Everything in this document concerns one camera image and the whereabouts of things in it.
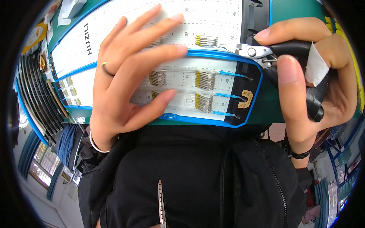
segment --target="black pliers handle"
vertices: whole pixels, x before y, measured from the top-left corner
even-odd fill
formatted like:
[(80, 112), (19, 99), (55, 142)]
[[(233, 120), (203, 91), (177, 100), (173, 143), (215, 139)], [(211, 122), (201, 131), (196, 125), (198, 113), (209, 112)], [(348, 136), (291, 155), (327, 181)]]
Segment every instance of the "black pliers handle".
[[(269, 46), (273, 54), (276, 56), (280, 55), (292, 55), (299, 58), (308, 59), (309, 50), (312, 43), (301, 40), (290, 40), (283, 43)], [(271, 83), (278, 88), (277, 81), (277, 67), (269, 66), (262, 69), (262, 73), (265, 77), (268, 77)], [(320, 122), (323, 119), (324, 111), (322, 102), (326, 95), (327, 87), (329, 82), (329, 74), (324, 77), (322, 82), (317, 87), (307, 86), (307, 112), (308, 117), (315, 122)]]

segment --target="right hand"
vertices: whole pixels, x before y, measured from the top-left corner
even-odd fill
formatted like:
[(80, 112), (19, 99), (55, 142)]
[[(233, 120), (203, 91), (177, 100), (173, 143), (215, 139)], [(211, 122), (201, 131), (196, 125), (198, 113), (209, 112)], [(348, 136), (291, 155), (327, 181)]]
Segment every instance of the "right hand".
[[(181, 58), (188, 51), (185, 45), (162, 45), (140, 52), (184, 20), (182, 14), (177, 14), (141, 29), (160, 12), (161, 5), (157, 5), (127, 27), (126, 18), (122, 17), (100, 45), (90, 128), (101, 150), (109, 150), (117, 134), (137, 130), (160, 117), (176, 94), (175, 90), (166, 90), (143, 107), (129, 102), (143, 77), (161, 63)], [(107, 62), (105, 69), (114, 77), (104, 72), (103, 62)]]
[(357, 103), (356, 73), (350, 49), (341, 36), (332, 34), (317, 18), (294, 18), (273, 24), (255, 39), (265, 46), (292, 39), (313, 41), (328, 67), (337, 69), (338, 77), (330, 77), (322, 103), (324, 117), (316, 123), (307, 116), (306, 85), (309, 84), (301, 65), (290, 55), (278, 58), (280, 106), (288, 140), (295, 153), (308, 151), (317, 132), (351, 119)]

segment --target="gold label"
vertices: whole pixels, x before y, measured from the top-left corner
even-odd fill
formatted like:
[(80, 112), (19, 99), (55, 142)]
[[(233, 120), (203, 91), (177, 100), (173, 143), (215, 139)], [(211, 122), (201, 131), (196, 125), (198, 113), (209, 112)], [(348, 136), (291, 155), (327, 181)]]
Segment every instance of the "gold label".
[(251, 91), (248, 90), (242, 90), (242, 96), (247, 97), (246, 102), (239, 102), (237, 108), (248, 108), (251, 104), (253, 94)]

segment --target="person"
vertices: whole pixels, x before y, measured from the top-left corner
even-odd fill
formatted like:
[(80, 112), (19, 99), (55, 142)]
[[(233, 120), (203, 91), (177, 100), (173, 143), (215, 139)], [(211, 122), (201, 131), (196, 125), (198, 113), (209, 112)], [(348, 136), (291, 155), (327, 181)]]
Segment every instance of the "person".
[[(141, 52), (184, 20), (178, 14), (141, 29), (160, 10), (157, 5), (128, 26), (122, 17), (100, 45), (90, 134), (99, 150), (110, 152), (97, 166), (84, 166), (78, 195), (85, 228), (160, 227), (159, 180), (170, 228), (297, 227), (306, 212), (304, 190), (312, 182), (308, 156), (290, 159), (278, 144), (260, 139), (265, 131), (260, 125), (146, 125), (163, 114), (176, 94), (173, 89), (143, 107), (130, 103), (145, 75), (187, 53), (184, 45)], [(295, 18), (254, 38), (264, 46), (313, 41), (328, 67), (338, 72), (322, 103), (323, 120), (316, 123), (307, 116), (308, 82), (301, 65), (289, 55), (278, 58), (280, 106), (292, 153), (309, 151), (318, 131), (350, 120), (357, 84), (342, 37), (317, 18)]]

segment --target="white tape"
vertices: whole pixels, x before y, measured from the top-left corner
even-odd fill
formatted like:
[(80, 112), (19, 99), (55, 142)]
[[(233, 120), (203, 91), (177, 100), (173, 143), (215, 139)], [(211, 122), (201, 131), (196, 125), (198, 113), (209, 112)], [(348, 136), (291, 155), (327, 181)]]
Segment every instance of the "white tape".
[(317, 51), (313, 42), (309, 50), (306, 74), (304, 75), (309, 83), (317, 86), (326, 76), (330, 68)]

